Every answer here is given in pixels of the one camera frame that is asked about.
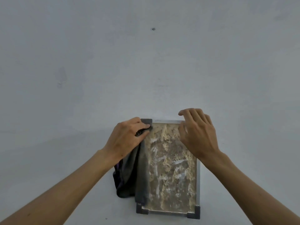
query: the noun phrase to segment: black corner protector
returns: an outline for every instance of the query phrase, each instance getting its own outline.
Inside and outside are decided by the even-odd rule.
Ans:
[[[141,204],[137,204],[137,214],[148,215],[149,210],[148,209],[143,209]]]
[[[198,205],[195,206],[195,213],[188,212],[187,218],[199,220],[200,219],[200,206],[198,206]]]

